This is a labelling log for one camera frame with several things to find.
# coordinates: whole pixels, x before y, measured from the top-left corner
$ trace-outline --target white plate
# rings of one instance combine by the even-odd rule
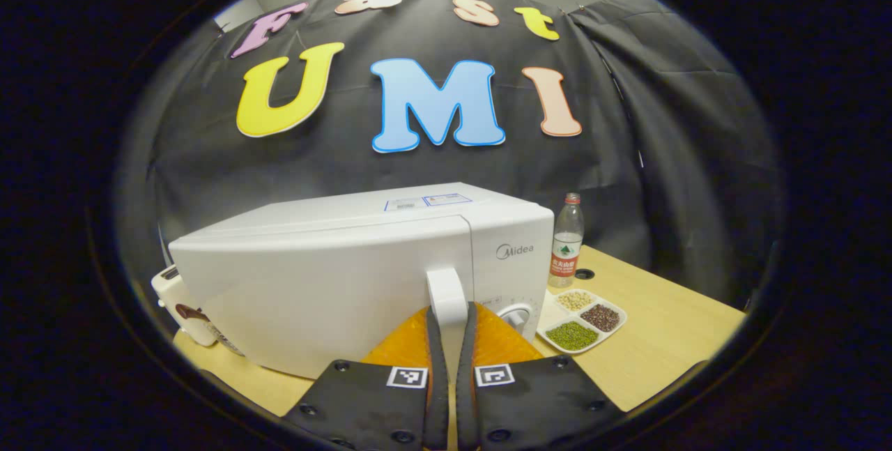
[[[560,296],[561,294],[564,294],[564,293],[568,293],[568,292],[582,292],[582,293],[591,295],[593,297],[594,301],[592,303],[590,303],[589,305],[583,306],[582,308],[580,308],[579,310],[577,310],[575,312],[571,312],[566,307],[564,307],[564,305],[561,305],[560,303],[558,303],[558,296]],[[612,331],[609,331],[609,332],[602,331],[599,328],[595,327],[594,325],[588,323],[588,321],[586,321],[585,319],[582,318],[583,312],[588,311],[590,308],[594,308],[596,305],[604,305],[608,308],[611,308],[612,310],[616,311],[619,314],[619,323],[616,324],[616,327],[614,327]],[[539,317],[539,327],[536,328],[536,332],[549,345],[554,346],[555,349],[560,350],[561,352],[582,353],[588,349],[592,349],[592,347],[594,347],[594,346],[598,346],[605,339],[608,339],[608,337],[613,336],[616,333],[616,331],[620,330],[620,328],[622,327],[622,325],[625,324],[625,321],[628,320],[628,318],[629,318],[628,314],[624,310],[622,310],[622,308],[614,305],[612,302],[609,302],[608,300],[602,298],[601,296],[598,296],[597,294],[589,292],[585,289],[568,289],[568,290],[566,290],[560,294],[557,294],[557,295],[553,295],[553,294],[551,294],[551,292],[548,292],[548,290],[546,290],[545,291],[545,299],[542,300],[542,313],[541,313],[541,317]],[[579,323],[586,328],[590,328],[590,330],[593,330],[596,333],[598,333],[598,339],[595,340],[595,342],[592,343],[592,345],[584,347],[584,349],[574,350],[574,351],[561,349],[560,346],[555,345],[554,341],[551,341],[551,339],[549,339],[548,336],[545,335],[545,331],[552,330],[552,328],[558,327],[563,323],[568,323],[568,321],[575,321],[576,323]]]

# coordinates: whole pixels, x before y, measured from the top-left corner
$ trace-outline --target white appliance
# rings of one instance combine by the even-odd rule
[[[532,340],[553,227],[538,204],[450,183],[268,204],[169,250],[192,306],[252,362],[316,378],[433,305],[454,380],[466,302]]]

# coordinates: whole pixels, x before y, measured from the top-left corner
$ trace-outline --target water bottle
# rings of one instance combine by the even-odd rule
[[[548,285],[566,288],[576,275],[576,261],[583,246],[583,211],[579,207],[579,194],[567,193],[564,208],[555,222],[555,238],[551,245],[551,275]]]

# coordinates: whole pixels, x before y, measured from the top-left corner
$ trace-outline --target wooden table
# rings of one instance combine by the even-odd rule
[[[590,247],[577,268],[593,270],[591,280],[568,289],[587,289],[628,314],[625,325],[588,352],[574,356],[620,409],[653,397],[696,362],[710,358],[743,320],[739,310],[638,269]],[[552,289],[553,294],[566,289]],[[271,413],[284,415],[312,380],[272,371],[216,343],[204,347],[178,331],[174,344],[198,368],[207,369]],[[533,346],[545,356],[559,352],[538,336]],[[450,422],[454,422],[454,413]],[[454,441],[450,439],[450,448]]]

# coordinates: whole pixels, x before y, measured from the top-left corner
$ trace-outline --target grain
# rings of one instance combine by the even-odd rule
[[[619,323],[619,314],[604,305],[594,305],[592,309],[586,310],[580,317],[604,332],[611,332],[616,327],[616,324]]]
[[[561,324],[545,331],[545,336],[564,350],[582,350],[598,340],[598,333],[577,323]]]
[[[557,302],[564,305],[571,312],[583,309],[585,306],[592,304],[592,301],[594,301],[592,296],[584,292],[564,292],[564,294],[557,297]]]

